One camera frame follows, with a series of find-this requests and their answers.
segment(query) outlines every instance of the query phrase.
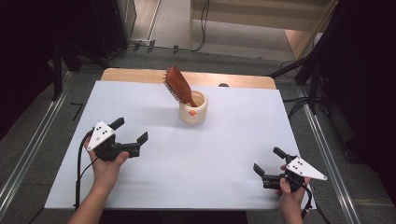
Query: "table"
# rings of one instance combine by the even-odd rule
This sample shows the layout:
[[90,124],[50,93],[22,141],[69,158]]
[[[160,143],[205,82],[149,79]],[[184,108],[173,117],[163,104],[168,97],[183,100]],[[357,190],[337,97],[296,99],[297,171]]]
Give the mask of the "table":
[[[182,73],[209,100],[206,120],[196,126],[178,118],[178,104],[162,84],[164,71],[107,69],[92,90],[45,207],[73,208],[79,142],[97,120],[110,123],[125,117],[116,141],[134,142],[145,131],[148,141],[140,157],[123,164],[106,208],[277,209],[278,197],[262,187],[253,163],[278,175],[284,161],[273,148],[290,155],[299,152],[274,81]],[[235,88],[215,87],[219,82]],[[248,83],[256,88],[246,88]],[[88,153],[83,153],[82,167],[89,163]],[[92,181],[89,169],[82,177],[81,200]]]

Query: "hairbrush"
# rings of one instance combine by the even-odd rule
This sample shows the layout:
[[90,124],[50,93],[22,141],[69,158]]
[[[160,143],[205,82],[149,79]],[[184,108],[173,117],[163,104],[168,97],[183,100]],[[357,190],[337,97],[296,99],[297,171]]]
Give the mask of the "hairbrush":
[[184,105],[190,103],[192,107],[197,107],[197,104],[192,100],[189,83],[175,65],[166,71],[163,84],[178,102]]

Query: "hand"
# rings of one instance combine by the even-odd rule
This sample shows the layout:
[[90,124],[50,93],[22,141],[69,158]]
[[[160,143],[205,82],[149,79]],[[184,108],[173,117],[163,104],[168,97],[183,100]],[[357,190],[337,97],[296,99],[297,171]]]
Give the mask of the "hand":
[[[84,142],[84,147],[87,148],[90,143],[91,138],[87,138]],[[90,154],[91,161],[96,160],[95,152],[88,151]],[[92,169],[94,173],[93,180],[93,189],[99,189],[103,192],[109,193],[119,178],[120,168],[123,163],[129,158],[128,152],[121,152],[120,155],[114,161],[102,161],[101,159],[97,159],[96,162],[93,163]]]
[[[280,167],[281,170],[286,170],[286,165]],[[311,178],[305,178],[305,184],[308,185]],[[285,223],[303,223],[301,217],[301,202],[305,194],[304,188],[299,188],[295,192],[291,192],[290,184],[285,177],[280,179],[280,188],[276,194],[280,195],[279,211],[280,215],[285,220]]]

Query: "metal rail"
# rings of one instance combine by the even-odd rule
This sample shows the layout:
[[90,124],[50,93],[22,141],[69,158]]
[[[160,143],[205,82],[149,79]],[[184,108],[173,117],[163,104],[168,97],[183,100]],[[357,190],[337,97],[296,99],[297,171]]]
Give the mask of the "metal rail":
[[14,171],[8,178],[6,184],[1,188],[0,221],[3,219],[12,199],[21,185],[23,178],[34,160],[37,151],[40,149],[41,143],[64,102],[64,98],[68,93],[68,83],[70,82],[70,79],[71,73],[67,72],[64,76],[64,90],[62,91],[58,101],[54,101],[49,105],[49,109],[38,125],[38,128],[35,130],[35,134],[24,150],[20,160],[14,168]]
[[[307,96],[307,94],[303,88],[298,86],[297,89],[298,89],[298,92],[301,97]],[[312,111],[309,108],[309,105],[304,106],[304,111],[305,111],[306,116],[308,117],[309,124],[311,125],[314,136],[318,142],[320,154],[321,154],[321,156],[324,160],[324,163],[326,165],[326,168],[329,172],[329,176],[332,180],[332,184],[334,186],[335,193],[337,194],[338,201],[341,204],[344,215],[346,217],[346,221],[347,221],[347,223],[350,223],[350,224],[355,224],[355,223],[360,224],[361,220],[359,218],[358,212],[356,211],[355,205],[352,202],[352,199],[349,195],[349,192],[347,190],[347,186],[343,180],[343,177],[341,176],[341,174],[337,168],[337,165],[336,165],[335,160],[332,156],[330,147],[327,144],[324,133],[320,127],[318,118],[316,115],[314,115],[312,113]]]

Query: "cup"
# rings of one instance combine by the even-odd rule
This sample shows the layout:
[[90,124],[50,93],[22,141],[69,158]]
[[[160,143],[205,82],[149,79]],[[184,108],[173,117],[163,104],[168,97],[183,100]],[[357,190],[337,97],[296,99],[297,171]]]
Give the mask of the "cup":
[[208,100],[200,91],[191,91],[191,95],[197,107],[191,107],[190,104],[179,104],[179,116],[185,123],[195,125],[205,120]]

